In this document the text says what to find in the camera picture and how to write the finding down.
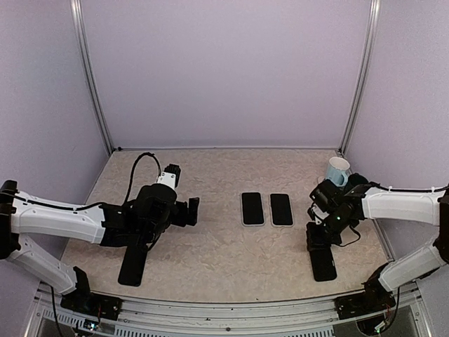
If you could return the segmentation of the black phone case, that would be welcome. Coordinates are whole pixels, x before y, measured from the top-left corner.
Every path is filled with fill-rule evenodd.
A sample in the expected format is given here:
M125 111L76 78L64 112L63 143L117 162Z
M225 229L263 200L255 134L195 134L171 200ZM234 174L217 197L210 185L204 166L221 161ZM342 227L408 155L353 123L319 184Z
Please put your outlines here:
M309 256L316 282L328 282L337 278L337 271L330 248L310 251Z

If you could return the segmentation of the black phone dark frame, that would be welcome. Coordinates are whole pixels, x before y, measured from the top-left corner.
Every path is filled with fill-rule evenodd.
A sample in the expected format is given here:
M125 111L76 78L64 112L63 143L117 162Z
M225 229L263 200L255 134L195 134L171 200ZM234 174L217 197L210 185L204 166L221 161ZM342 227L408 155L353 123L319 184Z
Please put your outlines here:
M126 248L118 283L134 287L141 285L147 253L146 246L128 246Z

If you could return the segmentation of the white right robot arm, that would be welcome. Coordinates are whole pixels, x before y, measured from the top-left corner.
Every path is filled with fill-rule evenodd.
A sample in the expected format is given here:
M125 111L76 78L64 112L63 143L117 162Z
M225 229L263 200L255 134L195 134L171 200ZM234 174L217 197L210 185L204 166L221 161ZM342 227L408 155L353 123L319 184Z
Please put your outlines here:
M448 188L427 190L394 189L353 176L357 184L338 187L331 180L319 183L309 195L307 250L327 251L342 243L341 234L366 219L393 219L427 223L439 228L438 236L375 272L365 283L359 306L372 312L392 292L448 264Z

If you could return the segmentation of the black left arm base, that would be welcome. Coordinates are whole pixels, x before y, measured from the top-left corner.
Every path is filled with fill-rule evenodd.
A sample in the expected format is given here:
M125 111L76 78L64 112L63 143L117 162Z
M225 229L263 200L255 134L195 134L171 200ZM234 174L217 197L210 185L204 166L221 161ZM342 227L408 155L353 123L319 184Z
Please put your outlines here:
M116 321L121 311L122 300L91 291L87 274L79 267L73 267L76 282L73 291L62 295L60 306L74 312Z

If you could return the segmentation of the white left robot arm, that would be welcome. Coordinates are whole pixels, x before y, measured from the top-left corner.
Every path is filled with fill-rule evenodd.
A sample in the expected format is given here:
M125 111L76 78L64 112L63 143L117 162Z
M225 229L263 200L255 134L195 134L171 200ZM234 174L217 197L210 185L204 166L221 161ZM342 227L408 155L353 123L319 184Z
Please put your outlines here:
M86 273L62 263L31 240L31 234L78 239L89 244L125 248L118 282L139 286L148 252L171 226L196 225L200 199L179 201L180 167L170 164L155 183L140 188L120 205L57 203L17 189L14 180L1 186L1 259L22 267L58 293L69 295L83 312L98 306Z

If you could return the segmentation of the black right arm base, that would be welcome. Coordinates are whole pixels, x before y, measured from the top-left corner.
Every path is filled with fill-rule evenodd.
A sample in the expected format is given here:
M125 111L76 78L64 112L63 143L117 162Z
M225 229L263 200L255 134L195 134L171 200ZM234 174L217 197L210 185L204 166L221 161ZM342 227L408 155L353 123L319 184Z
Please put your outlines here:
M352 295L339 296L335 307L339 319L349 319L394 307L396 301L392 291L386 290L379 281L380 273L387 264L376 269L363 283L363 291Z

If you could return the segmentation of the dark green cup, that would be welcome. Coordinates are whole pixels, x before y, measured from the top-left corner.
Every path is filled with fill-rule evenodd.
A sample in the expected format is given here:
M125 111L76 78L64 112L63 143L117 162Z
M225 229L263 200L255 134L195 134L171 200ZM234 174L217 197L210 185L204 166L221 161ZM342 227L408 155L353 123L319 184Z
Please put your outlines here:
M368 183L369 180L366 177L362 176L359 173L353 173L348 177L347 187L356 187L357 185L366 185Z

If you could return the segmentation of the light blue ceramic mug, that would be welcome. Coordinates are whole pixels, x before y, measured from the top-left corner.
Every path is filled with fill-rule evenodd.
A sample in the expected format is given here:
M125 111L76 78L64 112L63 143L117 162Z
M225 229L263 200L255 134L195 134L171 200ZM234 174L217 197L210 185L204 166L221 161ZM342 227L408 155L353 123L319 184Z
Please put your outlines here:
M344 187L348 183L350 163L341 157L331 157L328 160L325 179L330 180L338 187Z

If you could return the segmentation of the aluminium front rail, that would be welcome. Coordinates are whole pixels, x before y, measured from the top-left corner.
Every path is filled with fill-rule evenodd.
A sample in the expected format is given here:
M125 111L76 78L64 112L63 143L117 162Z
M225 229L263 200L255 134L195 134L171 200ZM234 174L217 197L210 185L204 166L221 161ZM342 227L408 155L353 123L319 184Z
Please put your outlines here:
M76 327L91 336L336 336L337 325L348 324L358 333L358 322L380 315L373 312L339 318L335 299L360 292L252 303L189 303L121 296L118 319L101 319L97 331L82 329L85 319L93 318L60 308L59 295L55 295L55 304L60 327L68 330L64 336L72 335ZM24 336L46 335L44 327L53 330L53 319L50 289L40 284ZM402 286L396 319L380 334L388 335L436 336L416 285Z

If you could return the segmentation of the aluminium right corner post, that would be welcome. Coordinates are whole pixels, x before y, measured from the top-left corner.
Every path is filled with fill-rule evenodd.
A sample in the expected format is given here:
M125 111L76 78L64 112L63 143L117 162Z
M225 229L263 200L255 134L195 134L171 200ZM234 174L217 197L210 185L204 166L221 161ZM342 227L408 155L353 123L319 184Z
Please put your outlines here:
M366 82L368 79L370 61L373 54L373 49L375 45L375 38L377 34L377 26L380 16L380 0L372 0L370 2L370 12L368 16L368 25L365 35L365 41L363 45L363 52L361 57L361 64L358 71L358 76L356 80L356 87L354 91L354 96L351 101L351 107L349 112L349 117L345 130L343 133L343 138L338 148L338 152L345 157L348 153L349 145L351 142L351 137L354 134L356 127L356 120L360 110L361 102L363 99L363 92L366 87Z

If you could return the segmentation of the aluminium corner post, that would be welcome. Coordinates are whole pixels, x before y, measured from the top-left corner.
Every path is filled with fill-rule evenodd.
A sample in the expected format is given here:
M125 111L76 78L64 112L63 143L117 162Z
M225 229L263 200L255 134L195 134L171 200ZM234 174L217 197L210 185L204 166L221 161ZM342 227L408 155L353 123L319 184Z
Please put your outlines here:
M338 148L338 152L345 157L348 153L349 145L351 142L351 137L354 134L356 127L356 120L360 110L361 102L363 99L363 92L366 87L366 82L368 79L370 61L373 54L373 49L375 45L375 38L377 34L377 26L380 16L380 0L372 0L370 2L370 12L368 16L368 25L365 35L365 41L363 45L363 52L361 57L361 64L358 71L358 76L356 80L356 87L354 91L354 96L351 101L351 107L349 112L349 117L345 130L343 133L343 138Z
M80 0L71 0L70 8L72 12L72 19L74 22L74 28L81 54L81 63L83 66L84 76L88 87L88 92L93 104L93 110L96 122L100 130L100 136L102 138L103 145L105 146L107 154L110 156L114 151L114 144L112 137L107 126L105 115L102 111L102 105L100 102L100 96L98 88L95 82L95 76L91 57L88 48L86 28L83 21L82 3Z

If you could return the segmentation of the aluminium left corner post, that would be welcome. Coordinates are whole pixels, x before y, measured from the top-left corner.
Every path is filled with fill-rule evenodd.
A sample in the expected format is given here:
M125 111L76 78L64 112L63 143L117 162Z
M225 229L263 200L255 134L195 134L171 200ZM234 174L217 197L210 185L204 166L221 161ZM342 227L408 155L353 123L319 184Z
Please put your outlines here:
M105 146L107 154L110 156L114 151L114 144L112 137L107 126L105 115L102 111L102 105L100 102L100 96L98 88L95 82L95 76L91 57L88 48L86 28L83 21L82 3L80 0L71 0L70 8L72 12L72 19L74 22L74 28L81 54L81 63L83 66L84 76L88 87L88 92L93 104L93 110L96 122L100 130L100 136L102 138L103 145Z

